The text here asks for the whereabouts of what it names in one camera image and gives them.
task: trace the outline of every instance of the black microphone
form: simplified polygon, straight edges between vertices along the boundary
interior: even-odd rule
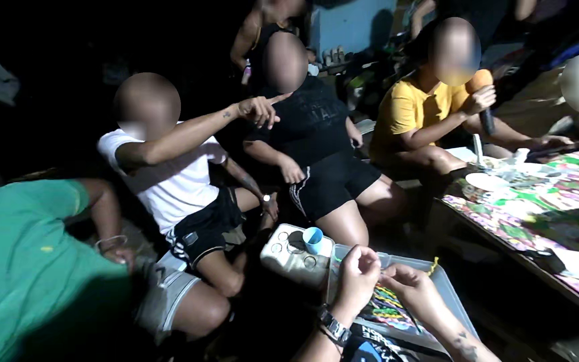
[[[466,83],[466,92],[473,94],[479,89],[493,84],[493,75],[488,69],[480,69],[475,72],[475,75]],[[493,122],[493,113],[488,107],[486,110],[479,112],[479,120],[482,128],[487,135],[492,135],[495,132],[495,123]]]

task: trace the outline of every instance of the green shirt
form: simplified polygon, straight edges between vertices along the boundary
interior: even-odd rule
[[[107,328],[128,310],[126,267],[64,230],[62,220],[88,203],[74,180],[0,187],[0,360],[68,341],[59,349],[79,348],[73,336]]]

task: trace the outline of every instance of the floral table cover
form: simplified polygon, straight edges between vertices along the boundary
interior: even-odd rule
[[[559,170],[579,167],[579,152],[547,163]],[[442,201],[518,251],[562,248],[579,251],[579,171],[567,173],[553,188],[515,191],[512,200],[474,203],[463,197],[465,179],[455,181]],[[579,292],[579,280],[556,275]]]

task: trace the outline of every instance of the hand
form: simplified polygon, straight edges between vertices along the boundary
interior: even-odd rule
[[[469,95],[461,105],[460,110],[469,116],[476,115],[492,106],[495,103],[495,99],[495,86],[492,84],[484,86],[477,92]]]
[[[278,204],[276,203],[276,193],[271,195],[269,201],[261,200],[262,210],[271,216],[274,222],[278,221]]]
[[[238,103],[238,116],[253,120],[256,122],[258,128],[262,127],[267,121],[267,128],[271,129],[274,123],[280,121],[276,115],[274,107],[271,105],[281,102],[292,95],[291,93],[277,95],[276,97],[267,99],[265,97],[255,97],[245,99]]]
[[[301,167],[299,166],[293,158],[282,155],[280,160],[278,160],[278,167],[280,167],[280,172],[283,174],[285,182],[288,184],[298,184],[305,178],[305,174]]]
[[[352,140],[352,142],[356,142],[357,144],[355,145],[356,148],[361,148],[364,145],[364,136],[361,134],[361,131],[359,131],[356,127],[353,127],[354,129],[349,129],[348,130],[348,135],[350,136],[350,139]]]
[[[435,284],[422,270],[392,264],[382,272],[379,282],[394,291],[399,301],[424,324],[435,325],[452,317]]]
[[[573,144],[573,141],[569,137],[565,136],[542,136],[537,138],[531,138],[527,140],[524,147],[529,149],[542,149],[542,148],[556,148],[562,147],[563,145]]]
[[[381,261],[372,249],[356,245],[348,252],[341,262],[338,292],[332,307],[332,315],[339,323],[351,325],[372,297],[380,274]]]
[[[129,273],[133,271],[133,264],[135,262],[135,251],[117,240],[108,240],[101,242],[100,254],[117,264],[125,264]]]

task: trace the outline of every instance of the wall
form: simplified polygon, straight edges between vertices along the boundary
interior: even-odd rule
[[[312,18],[310,46],[321,58],[324,50],[343,46],[357,53],[372,43],[387,41],[397,0],[354,0],[332,9],[317,8]]]

